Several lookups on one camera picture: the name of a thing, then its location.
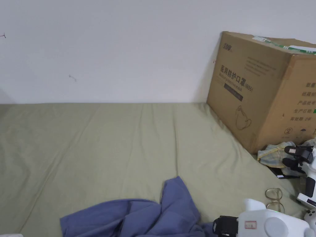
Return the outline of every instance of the blue cloth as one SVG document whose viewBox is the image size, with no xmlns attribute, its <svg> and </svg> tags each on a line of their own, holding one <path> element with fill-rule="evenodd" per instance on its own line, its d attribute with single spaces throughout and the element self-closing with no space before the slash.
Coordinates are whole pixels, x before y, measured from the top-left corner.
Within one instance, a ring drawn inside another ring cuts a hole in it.
<svg viewBox="0 0 316 237">
<path fill-rule="evenodd" d="M 167 180 L 161 203 L 124 199 L 100 203 L 60 219 L 64 237 L 211 237 L 182 179 Z"/>
</svg>

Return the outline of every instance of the mattress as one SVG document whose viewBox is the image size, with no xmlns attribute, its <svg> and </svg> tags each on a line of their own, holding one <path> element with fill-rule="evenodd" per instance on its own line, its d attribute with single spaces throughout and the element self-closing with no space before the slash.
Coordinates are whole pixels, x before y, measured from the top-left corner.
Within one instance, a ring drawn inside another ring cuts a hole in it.
<svg viewBox="0 0 316 237">
<path fill-rule="evenodd" d="M 207 104 L 0 106 L 0 233 L 61 236 L 59 219 L 122 198 L 159 202 L 179 175 L 202 222 L 238 216 L 243 200 L 268 203 L 281 188 L 286 214 L 305 209 Z"/>
</svg>

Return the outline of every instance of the crumpled plaid cloth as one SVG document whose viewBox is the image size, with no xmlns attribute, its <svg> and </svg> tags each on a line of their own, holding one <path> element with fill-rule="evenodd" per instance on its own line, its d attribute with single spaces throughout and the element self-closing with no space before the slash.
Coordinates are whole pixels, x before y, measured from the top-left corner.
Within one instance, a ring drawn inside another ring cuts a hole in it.
<svg viewBox="0 0 316 237">
<path fill-rule="evenodd" d="M 315 146 L 316 139 L 311 139 L 302 144 L 302 146 Z M 301 173 L 291 170 L 282 163 L 283 158 L 293 158 L 284 152 L 286 146 L 295 146 L 294 142 L 282 142 L 278 145 L 268 145 L 263 151 L 258 151 L 258 161 L 266 166 L 280 168 L 284 175 L 302 176 Z"/>
</svg>

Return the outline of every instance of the mask illustration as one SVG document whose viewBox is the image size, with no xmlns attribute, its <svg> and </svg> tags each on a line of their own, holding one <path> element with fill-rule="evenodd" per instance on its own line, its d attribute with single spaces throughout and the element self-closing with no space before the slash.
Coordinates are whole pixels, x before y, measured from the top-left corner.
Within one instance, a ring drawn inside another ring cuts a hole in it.
<svg viewBox="0 0 316 237">
<path fill-rule="evenodd" d="M 236 128 L 243 130 L 251 125 L 251 119 L 247 117 L 242 110 L 241 105 L 238 106 L 235 113 Z"/>
</svg>

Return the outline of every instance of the white wall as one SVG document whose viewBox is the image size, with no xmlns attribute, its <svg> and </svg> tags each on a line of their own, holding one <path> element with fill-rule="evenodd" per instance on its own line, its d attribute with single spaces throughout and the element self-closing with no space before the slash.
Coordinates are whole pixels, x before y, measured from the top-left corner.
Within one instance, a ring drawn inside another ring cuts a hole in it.
<svg viewBox="0 0 316 237">
<path fill-rule="evenodd" d="M 316 43 L 315 9 L 315 0 L 1 0 L 0 103 L 206 101 L 221 31 Z"/>
</svg>

